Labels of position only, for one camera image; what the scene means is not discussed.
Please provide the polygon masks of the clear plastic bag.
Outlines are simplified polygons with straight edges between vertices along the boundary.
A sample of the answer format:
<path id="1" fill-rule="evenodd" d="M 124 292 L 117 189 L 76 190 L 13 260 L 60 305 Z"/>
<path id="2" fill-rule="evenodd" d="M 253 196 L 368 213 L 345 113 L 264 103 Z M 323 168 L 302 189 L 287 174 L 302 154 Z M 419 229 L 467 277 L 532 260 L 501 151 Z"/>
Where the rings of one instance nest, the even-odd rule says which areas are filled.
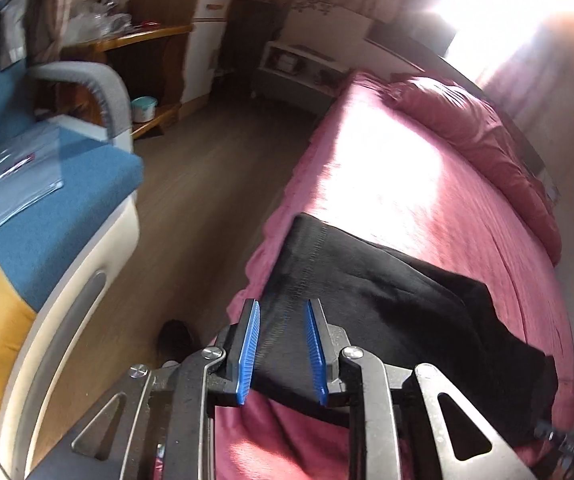
<path id="1" fill-rule="evenodd" d="M 62 187 L 56 125 L 41 122 L 0 146 L 0 227 Z"/>

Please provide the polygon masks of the low white shelf unit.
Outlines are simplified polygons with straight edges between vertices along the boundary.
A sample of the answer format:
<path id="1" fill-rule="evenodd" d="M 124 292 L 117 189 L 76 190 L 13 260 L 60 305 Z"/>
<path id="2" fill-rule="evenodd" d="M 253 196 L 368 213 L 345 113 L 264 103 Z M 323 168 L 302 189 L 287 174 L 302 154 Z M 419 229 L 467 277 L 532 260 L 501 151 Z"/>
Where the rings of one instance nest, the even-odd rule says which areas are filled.
<path id="1" fill-rule="evenodd" d="M 269 41 L 252 75 L 251 96 L 324 116 L 349 73 L 348 67 L 313 49 Z"/>

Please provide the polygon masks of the white wooden cabinet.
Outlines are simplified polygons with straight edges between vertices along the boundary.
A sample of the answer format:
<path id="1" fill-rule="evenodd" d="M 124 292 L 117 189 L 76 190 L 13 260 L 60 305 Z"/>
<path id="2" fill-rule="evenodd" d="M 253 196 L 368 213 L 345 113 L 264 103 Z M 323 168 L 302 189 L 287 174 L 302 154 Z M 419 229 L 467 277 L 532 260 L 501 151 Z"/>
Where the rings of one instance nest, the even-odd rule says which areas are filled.
<path id="1" fill-rule="evenodd" d="M 181 103 L 207 96 L 217 69 L 232 0 L 196 0 L 184 62 Z"/>

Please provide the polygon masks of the teal plastic container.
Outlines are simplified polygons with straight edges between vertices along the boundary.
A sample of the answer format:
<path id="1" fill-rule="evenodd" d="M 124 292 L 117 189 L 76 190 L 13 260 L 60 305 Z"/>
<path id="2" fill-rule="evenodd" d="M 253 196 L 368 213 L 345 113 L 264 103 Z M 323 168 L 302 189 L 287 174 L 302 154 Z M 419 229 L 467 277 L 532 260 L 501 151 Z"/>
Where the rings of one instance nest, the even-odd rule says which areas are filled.
<path id="1" fill-rule="evenodd" d="M 140 96 L 130 102 L 132 120 L 135 124 L 145 124 L 156 117 L 158 100 L 152 96 Z"/>

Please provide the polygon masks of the black pants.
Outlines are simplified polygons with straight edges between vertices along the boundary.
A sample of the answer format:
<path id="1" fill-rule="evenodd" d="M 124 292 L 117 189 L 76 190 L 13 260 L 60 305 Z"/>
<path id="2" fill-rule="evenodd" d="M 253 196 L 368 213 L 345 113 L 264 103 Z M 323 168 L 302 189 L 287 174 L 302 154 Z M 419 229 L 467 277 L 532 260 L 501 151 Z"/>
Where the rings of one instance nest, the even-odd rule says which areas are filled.
<path id="1" fill-rule="evenodd" d="M 304 308 L 321 302 L 328 323 L 384 363 L 430 363 L 465 394 L 511 446 L 549 420 L 555 362 L 496 316 L 485 284 L 398 250 L 368 243 L 308 214 L 293 219 L 260 299 L 252 388 L 324 422 L 345 415 L 319 404 Z"/>

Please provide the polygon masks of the wooden shelf desk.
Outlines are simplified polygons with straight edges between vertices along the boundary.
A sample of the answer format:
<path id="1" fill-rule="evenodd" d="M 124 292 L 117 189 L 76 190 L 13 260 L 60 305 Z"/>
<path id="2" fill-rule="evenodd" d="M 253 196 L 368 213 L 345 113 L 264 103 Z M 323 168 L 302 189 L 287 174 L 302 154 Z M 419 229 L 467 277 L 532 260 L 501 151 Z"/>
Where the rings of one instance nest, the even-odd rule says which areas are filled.
<path id="1" fill-rule="evenodd" d="M 132 138 L 145 136 L 179 120 L 184 91 L 184 64 L 191 25 L 145 27 L 95 41 L 72 44 L 62 49 L 65 61 L 107 64 L 122 78 L 128 98 L 156 99 L 153 119 L 135 122 Z"/>

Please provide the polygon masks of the blue and yellow sofa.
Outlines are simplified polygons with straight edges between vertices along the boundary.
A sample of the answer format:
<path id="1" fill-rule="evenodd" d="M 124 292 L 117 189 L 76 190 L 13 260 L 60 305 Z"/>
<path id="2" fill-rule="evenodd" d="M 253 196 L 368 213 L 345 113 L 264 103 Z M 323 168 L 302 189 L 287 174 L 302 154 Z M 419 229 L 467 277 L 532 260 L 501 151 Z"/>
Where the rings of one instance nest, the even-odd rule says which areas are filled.
<path id="1" fill-rule="evenodd" d="M 50 122 L 63 187 L 0 227 L 0 479 L 23 479 L 56 382 L 135 250 L 142 161 L 130 100 L 104 64 L 0 68 L 0 146 Z"/>

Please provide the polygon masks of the pink bed sheet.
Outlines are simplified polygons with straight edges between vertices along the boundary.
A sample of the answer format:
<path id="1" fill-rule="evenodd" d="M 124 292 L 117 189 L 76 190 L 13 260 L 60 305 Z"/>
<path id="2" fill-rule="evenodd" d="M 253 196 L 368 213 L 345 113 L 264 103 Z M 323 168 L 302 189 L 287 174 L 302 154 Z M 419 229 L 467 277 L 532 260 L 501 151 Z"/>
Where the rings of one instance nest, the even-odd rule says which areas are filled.
<path id="1" fill-rule="evenodd" d="M 311 137 L 263 240 L 247 284 L 227 309 L 259 296 L 296 214 L 487 285 L 496 314 L 555 360 L 553 420 L 574 423 L 574 343 L 554 268 L 508 199 L 455 148 L 388 106 L 388 82 L 356 73 Z"/>

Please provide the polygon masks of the black shoe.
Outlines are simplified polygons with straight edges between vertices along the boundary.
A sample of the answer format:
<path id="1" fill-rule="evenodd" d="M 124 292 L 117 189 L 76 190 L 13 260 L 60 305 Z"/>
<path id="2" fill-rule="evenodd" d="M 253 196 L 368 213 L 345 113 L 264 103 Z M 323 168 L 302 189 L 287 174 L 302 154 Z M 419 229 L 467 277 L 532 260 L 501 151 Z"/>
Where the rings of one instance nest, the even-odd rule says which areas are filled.
<path id="1" fill-rule="evenodd" d="M 160 365 L 180 363 L 200 349 L 187 325 L 180 320 L 168 320 L 157 336 L 156 352 Z"/>

